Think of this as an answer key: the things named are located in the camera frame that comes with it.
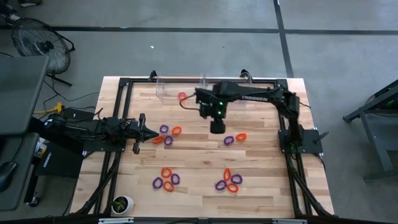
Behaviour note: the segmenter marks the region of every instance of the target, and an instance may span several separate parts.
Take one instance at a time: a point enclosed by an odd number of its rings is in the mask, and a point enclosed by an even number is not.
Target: white pot
[[[118,197],[124,197],[127,200],[127,208],[123,212],[115,212],[115,210],[113,210],[113,206],[111,206],[112,212],[117,215],[123,215],[123,214],[129,213],[134,206],[134,201],[132,200],[132,198],[129,196],[120,195],[120,196],[115,197],[113,200],[115,201]]]

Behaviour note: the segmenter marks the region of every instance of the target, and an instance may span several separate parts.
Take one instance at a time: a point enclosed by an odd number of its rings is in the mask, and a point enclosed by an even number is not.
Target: plastic ring
[[[234,184],[242,184],[243,178],[239,174],[234,174],[234,175],[231,176],[231,182],[234,183]]]
[[[160,133],[167,133],[169,131],[169,127],[166,124],[160,125]]]
[[[239,190],[239,187],[238,187],[236,184],[234,184],[234,183],[229,183],[229,184],[226,186],[226,188],[227,188],[228,191],[231,192],[231,193],[236,193],[236,192],[238,192],[238,190]]]
[[[164,141],[164,136],[157,136],[156,138],[154,138],[154,140],[152,141],[152,143],[154,144],[160,144]]]
[[[173,144],[173,137],[172,136],[166,136],[164,138],[164,144],[166,146],[171,146]]]
[[[216,190],[225,190],[226,188],[226,181],[225,180],[220,180],[219,182],[217,182],[217,184],[215,185]]]
[[[246,138],[248,137],[248,135],[246,133],[239,133],[236,135],[236,140],[237,141],[244,141],[246,140]]]
[[[224,170],[224,180],[229,181],[231,179],[232,173],[229,168],[225,168]]]
[[[229,145],[231,145],[232,143],[234,143],[234,141],[235,141],[234,136],[226,136],[226,137],[224,138],[224,145],[229,146]]]
[[[172,135],[179,136],[182,133],[182,128],[180,126],[176,126],[172,129]]]
[[[172,177],[170,179],[171,179],[171,181],[172,181],[172,183],[174,185],[180,184],[181,179],[180,179],[180,176],[178,174],[172,174]]]
[[[178,99],[179,99],[179,100],[182,100],[182,99],[184,99],[185,97],[187,97],[187,94],[184,93],[184,92],[180,92],[180,93],[178,94]]]
[[[168,181],[165,181],[164,184],[163,184],[163,189],[165,189],[167,192],[173,192],[173,191],[174,191],[174,185],[173,185],[173,183],[171,183],[169,180],[168,180]]]
[[[156,182],[157,182],[158,180],[160,181],[160,184],[159,184],[159,186],[156,186]],[[154,181],[152,182],[152,186],[154,187],[155,190],[160,189],[160,188],[163,186],[163,180],[162,180],[162,178],[156,177],[156,178],[154,179]]]
[[[169,177],[173,174],[173,172],[172,172],[172,170],[171,170],[170,168],[168,168],[168,167],[163,167],[163,168],[162,168],[162,171],[160,172],[160,174],[161,174],[161,176],[162,176],[163,178],[169,178]]]

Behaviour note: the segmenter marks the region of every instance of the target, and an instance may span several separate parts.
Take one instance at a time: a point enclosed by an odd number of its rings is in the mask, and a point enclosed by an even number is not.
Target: purple ring
[[[178,174],[172,174],[172,176],[171,176],[171,178],[170,178],[171,180],[172,180],[172,183],[174,184],[174,185],[178,185],[178,184],[180,184],[180,176],[178,175]]]
[[[226,188],[226,181],[225,180],[220,180],[219,182],[217,182],[217,184],[215,185],[216,190],[225,190]]]
[[[234,136],[226,136],[224,138],[224,145],[229,146],[230,144],[234,143],[235,138]]]
[[[160,133],[167,133],[168,131],[169,131],[169,127],[166,125],[166,124],[162,124],[161,126],[160,126]]]
[[[157,182],[158,180],[160,181],[160,185],[159,185],[159,186],[156,186],[156,182]],[[152,182],[152,186],[154,187],[155,190],[160,189],[160,188],[163,186],[163,180],[162,180],[162,178],[156,177],[156,178],[154,179],[154,181]]]
[[[173,137],[172,137],[172,136],[166,136],[166,137],[164,138],[164,144],[165,144],[166,146],[171,146],[171,145],[173,144]]]
[[[234,183],[234,184],[242,184],[243,178],[239,174],[234,174],[234,175],[231,176],[231,182]]]

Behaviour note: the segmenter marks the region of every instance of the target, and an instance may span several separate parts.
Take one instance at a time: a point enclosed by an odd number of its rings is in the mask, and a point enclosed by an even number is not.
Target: potted plant
[[[112,212],[117,215],[129,213],[133,206],[132,198],[124,195],[116,197],[111,203]]]

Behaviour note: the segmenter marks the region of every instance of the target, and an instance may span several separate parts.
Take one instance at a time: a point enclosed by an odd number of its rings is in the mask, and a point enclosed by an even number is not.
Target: wooden tabletop
[[[97,111],[101,117],[112,116],[120,77],[104,77]],[[289,90],[296,92],[300,101],[308,104],[304,80],[288,78]],[[288,218],[294,216],[284,155],[279,149],[277,110],[270,103],[236,101],[228,105],[224,120],[225,134],[210,134],[210,119],[199,117],[198,111],[184,110],[177,95],[193,93],[195,84],[136,83],[132,89],[128,118],[146,114],[148,128],[159,131],[162,124],[181,126],[182,135],[170,147],[155,146],[152,141],[141,144],[139,155],[132,152],[133,141],[128,141],[122,153],[115,196],[127,195],[134,201],[131,217],[235,217]],[[266,84],[252,84],[266,88]],[[124,107],[122,96],[119,116]],[[193,101],[186,106],[196,106]],[[300,105],[300,123],[313,128],[310,108]],[[243,143],[225,146],[223,139],[241,132],[248,134]],[[88,200],[98,186],[103,152],[92,153],[83,161],[71,212]],[[303,154],[307,184],[318,201],[333,213],[328,184],[319,158]],[[181,184],[168,193],[154,190],[152,181],[160,176],[162,167],[171,167],[181,177]],[[223,178],[224,168],[243,176],[239,192],[217,192],[215,183]],[[107,199],[105,189],[103,206]],[[300,207],[304,212],[301,190]]]

